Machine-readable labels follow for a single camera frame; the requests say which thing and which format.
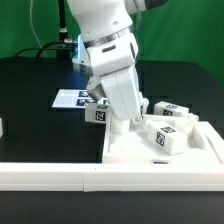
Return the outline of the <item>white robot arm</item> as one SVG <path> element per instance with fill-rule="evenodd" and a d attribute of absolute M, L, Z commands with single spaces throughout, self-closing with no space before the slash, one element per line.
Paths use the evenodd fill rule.
<path fill-rule="evenodd" d="M 77 21 L 80 51 L 73 63 L 90 73 L 88 94 L 107 98 L 115 116 L 138 123 L 146 109 L 135 68 L 138 45 L 131 15 L 168 0 L 67 0 Z"/>

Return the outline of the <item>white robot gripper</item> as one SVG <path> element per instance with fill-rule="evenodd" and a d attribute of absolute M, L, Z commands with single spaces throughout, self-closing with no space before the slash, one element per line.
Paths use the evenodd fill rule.
<path fill-rule="evenodd" d="M 120 120 L 132 120 L 138 125 L 143 120 L 143 96 L 134 65 L 101 76 L 92 76 L 87 84 L 88 94 L 96 101 L 105 97 Z"/>

